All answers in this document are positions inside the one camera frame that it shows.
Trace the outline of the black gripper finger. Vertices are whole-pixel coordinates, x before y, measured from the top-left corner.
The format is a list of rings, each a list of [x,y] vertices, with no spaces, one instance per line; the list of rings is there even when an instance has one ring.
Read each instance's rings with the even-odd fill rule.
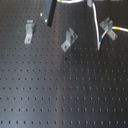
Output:
[[[43,11],[42,11],[42,20],[47,26],[52,25],[56,3],[57,3],[57,0],[44,1]]]

